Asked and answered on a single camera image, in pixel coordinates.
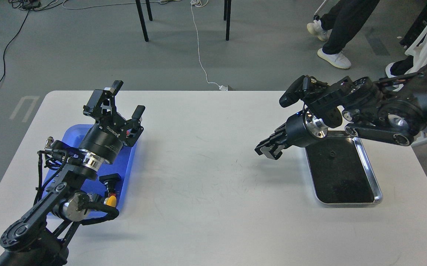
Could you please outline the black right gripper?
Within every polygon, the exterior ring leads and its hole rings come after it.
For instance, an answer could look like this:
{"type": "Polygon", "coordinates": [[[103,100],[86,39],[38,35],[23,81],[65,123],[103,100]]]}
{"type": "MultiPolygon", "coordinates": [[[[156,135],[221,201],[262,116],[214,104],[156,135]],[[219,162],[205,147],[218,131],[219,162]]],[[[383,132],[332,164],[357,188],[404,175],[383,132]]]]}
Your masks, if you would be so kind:
{"type": "Polygon", "coordinates": [[[290,116],[279,128],[278,136],[270,136],[261,141],[254,149],[260,156],[278,160],[282,150],[290,146],[307,147],[323,140],[328,133],[328,126],[313,113],[296,113],[290,116]]]}

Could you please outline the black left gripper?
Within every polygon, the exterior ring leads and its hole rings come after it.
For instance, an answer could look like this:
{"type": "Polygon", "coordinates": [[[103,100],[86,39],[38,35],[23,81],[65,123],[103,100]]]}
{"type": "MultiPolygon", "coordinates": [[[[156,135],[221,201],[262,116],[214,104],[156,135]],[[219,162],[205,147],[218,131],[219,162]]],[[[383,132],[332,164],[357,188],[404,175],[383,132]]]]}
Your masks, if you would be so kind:
{"type": "MultiPolygon", "coordinates": [[[[96,121],[114,121],[120,117],[115,106],[115,96],[123,86],[123,81],[115,80],[112,86],[93,91],[88,103],[83,106],[83,114],[96,121]]],[[[107,164],[113,164],[123,147],[134,147],[143,132],[141,126],[144,105],[137,105],[132,118],[125,128],[115,129],[112,126],[102,126],[96,123],[83,138],[79,150],[92,153],[105,160],[107,164]]]]}

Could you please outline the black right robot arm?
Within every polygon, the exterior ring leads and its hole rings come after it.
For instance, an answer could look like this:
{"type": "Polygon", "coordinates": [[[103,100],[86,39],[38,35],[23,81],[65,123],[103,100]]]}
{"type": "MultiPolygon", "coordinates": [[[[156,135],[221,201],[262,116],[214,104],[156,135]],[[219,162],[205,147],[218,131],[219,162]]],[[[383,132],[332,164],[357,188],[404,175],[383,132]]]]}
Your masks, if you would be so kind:
{"type": "Polygon", "coordinates": [[[344,77],[333,84],[303,75],[280,97],[286,108],[303,108],[256,147],[258,155],[277,160],[291,146],[307,147],[328,136],[359,137],[409,146],[427,127],[427,64],[418,71],[372,81],[344,77]]]}

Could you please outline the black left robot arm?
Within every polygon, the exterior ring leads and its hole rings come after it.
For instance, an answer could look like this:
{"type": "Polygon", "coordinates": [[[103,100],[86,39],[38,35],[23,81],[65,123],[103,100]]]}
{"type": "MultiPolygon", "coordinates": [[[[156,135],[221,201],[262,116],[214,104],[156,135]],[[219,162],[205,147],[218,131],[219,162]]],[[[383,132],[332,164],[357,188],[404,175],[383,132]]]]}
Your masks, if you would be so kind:
{"type": "Polygon", "coordinates": [[[63,266],[68,245],[78,227],[111,221],[116,208],[118,173],[98,175],[104,164],[113,164],[123,147],[135,146],[143,133],[136,107],[124,119],[115,105],[123,81],[93,91],[83,113],[95,120],[78,147],[48,137],[38,151],[38,186],[33,206],[0,237],[4,252],[0,266],[63,266]]]}

